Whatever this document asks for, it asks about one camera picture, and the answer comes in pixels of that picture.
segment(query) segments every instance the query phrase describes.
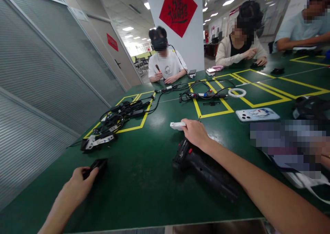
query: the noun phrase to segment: pink object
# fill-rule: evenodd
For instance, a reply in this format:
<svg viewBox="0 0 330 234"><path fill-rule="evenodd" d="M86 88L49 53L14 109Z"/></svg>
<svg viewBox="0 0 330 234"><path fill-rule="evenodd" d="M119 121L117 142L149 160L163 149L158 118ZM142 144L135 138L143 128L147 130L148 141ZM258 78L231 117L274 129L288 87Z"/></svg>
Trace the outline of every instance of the pink object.
<svg viewBox="0 0 330 234"><path fill-rule="evenodd" d="M222 71L224 69L224 66L216 65L216 66L213 66L212 68L215 69L216 71Z"/></svg>

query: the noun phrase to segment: door handle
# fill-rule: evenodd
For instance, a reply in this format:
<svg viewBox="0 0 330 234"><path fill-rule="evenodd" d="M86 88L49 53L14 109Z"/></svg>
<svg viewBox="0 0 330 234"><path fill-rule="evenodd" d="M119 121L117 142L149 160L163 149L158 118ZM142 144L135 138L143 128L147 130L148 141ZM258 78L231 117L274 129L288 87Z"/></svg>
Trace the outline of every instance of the door handle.
<svg viewBox="0 0 330 234"><path fill-rule="evenodd" d="M115 59L115 61L116 61L117 65L118 65L119 69L121 69L121 68L120 68L120 64L121 64L121 63L118 63L116 59Z"/></svg>

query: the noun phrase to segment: black glue gun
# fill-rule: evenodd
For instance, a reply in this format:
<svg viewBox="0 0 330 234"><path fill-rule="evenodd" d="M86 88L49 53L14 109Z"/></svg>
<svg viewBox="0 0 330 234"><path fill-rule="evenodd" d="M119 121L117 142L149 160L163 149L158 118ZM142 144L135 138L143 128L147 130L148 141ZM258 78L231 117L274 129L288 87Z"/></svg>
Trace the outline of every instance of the black glue gun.
<svg viewBox="0 0 330 234"><path fill-rule="evenodd" d="M190 167L221 196L234 202L238 198L239 183L213 158L191 144L186 138L179 144L173 168L184 171Z"/></svg>

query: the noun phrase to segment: red paper with chinese character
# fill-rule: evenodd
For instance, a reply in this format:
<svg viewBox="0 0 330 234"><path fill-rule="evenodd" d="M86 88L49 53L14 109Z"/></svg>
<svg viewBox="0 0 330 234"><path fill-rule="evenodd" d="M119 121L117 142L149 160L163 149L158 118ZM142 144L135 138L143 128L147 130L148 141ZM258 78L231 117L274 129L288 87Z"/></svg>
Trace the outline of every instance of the red paper with chinese character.
<svg viewBox="0 0 330 234"><path fill-rule="evenodd" d="M110 36L107 34L107 37L108 37L108 44L110 46L112 46L116 51L118 51L118 44L117 42Z"/></svg>
<svg viewBox="0 0 330 234"><path fill-rule="evenodd" d="M182 38L196 9L194 0L164 0L159 19Z"/></svg>

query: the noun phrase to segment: white pillar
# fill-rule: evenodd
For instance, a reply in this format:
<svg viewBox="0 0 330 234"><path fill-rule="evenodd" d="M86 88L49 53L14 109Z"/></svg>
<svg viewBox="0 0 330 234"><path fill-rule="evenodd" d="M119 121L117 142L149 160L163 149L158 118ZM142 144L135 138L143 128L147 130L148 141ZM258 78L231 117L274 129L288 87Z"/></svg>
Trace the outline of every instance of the white pillar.
<svg viewBox="0 0 330 234"><path fill-rule="evenodd" d="M164 0L148 0L151 14L156 26L162 26L167 32L168 43L178 50L187 64L188 71L204 70L204 39L202 0L194 0L197 9L181 38L168 25L159 19Z"/></svg>

